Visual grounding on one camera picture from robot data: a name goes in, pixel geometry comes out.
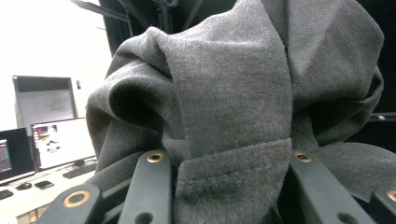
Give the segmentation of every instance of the brass screw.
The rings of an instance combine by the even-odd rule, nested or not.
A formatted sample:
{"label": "brass screw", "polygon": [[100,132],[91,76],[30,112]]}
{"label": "brass screw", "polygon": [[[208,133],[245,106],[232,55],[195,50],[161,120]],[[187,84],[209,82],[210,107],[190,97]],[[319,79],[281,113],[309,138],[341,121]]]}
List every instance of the brass screw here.
{"label": "brass screw", "polygon": [[388,197],[394,202],[396,202],[396,190],[394,189],[388,190]]}
{"label": "brass screw", "polygon": [[85,202],[88,201],[88,199],[90,198],[90,192],[82,189],[82,190],[78,190],[75,191],[71,194],[69,194],[65,199],[64,199],[64,206],[65,207],[78,207],[82,204],[84,204]]}
{"label": "brass screw", "polygon": [[154,153],[148,155],[147,159],[148,162],[155,163],[155,162],[160,162],[165,158],[165,156],[162,153]]}
{"label": "brass screw", "polygon": [[301,162],[311,162],[312,161],[312,157],[311,156],[309,156],[306,153],[301,153],[301,152],[294,153],[294,158],[297,161],[301,161]]}

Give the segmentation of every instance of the whiteboard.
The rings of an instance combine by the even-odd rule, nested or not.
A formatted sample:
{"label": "whiteboard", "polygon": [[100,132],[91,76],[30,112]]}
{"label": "whiteboard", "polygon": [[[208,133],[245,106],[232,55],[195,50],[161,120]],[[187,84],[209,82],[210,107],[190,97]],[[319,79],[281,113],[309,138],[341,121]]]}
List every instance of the whiteboard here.
{"label": "whiteboard", "polygon": [[17,101],[21,122],[28,135],[32,135],[30,125],[33,123],[75,117],[70,90],[20,92]]}

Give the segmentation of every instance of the white desk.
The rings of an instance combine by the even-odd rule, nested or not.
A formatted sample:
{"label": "white desk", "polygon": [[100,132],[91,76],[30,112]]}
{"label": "white desk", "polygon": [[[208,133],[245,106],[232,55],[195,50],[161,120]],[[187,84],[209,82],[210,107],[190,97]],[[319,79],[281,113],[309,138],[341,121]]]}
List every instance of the white desk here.
{"label": "white desk", "polygon": [[[94,174],[94,172],[90,172],[85,175],[67,179],[62,176],[62,174],[67,172],[67,169],[48,172],[49,175],[29,181],[32,183],[30,189],[17,190],[15,188],[18,185],[0,187],[0,190],[8,189],[14,193],[13,196],[0,201],[0,224],[24,224],[35,221],[43,212],[44,209],[42,208],[45,208],[46,205],[51,203],[60,193],[84,183]],[[44,180],[52,182],[54,186],[47,189],[38,189],[35,187],[35,183]]]}

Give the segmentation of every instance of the black monitor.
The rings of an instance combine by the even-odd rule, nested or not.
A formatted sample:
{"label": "black monitor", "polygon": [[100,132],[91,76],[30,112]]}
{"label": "black monitor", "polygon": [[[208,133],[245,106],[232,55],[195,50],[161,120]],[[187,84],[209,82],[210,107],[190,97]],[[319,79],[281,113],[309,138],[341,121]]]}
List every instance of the black monitor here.
{"label": "black monitor", "polygon": [[26,129],[0,132],[0,184],[34,174]]}
{"label": "black monitor", "polygon": [[32,134],[38,171],[95,157],[85,119],[35,123]]}

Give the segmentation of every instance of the gray sweater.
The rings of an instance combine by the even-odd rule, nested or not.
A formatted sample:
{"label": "gray sweater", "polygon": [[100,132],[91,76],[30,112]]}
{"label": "gray sweater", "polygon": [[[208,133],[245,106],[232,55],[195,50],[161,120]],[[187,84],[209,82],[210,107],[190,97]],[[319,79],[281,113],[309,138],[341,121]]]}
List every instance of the gray sweater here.
{"label": "gray sweater", "polygon": [[180,34],[151,27],[120,46],[89,99],[89,182],[109,189],[163,148],[175,223],[263,223],[300,149],[369,195],[395,181],[396,156],[341,142],[379,100],[382,41],[355,0],[240,0]]}

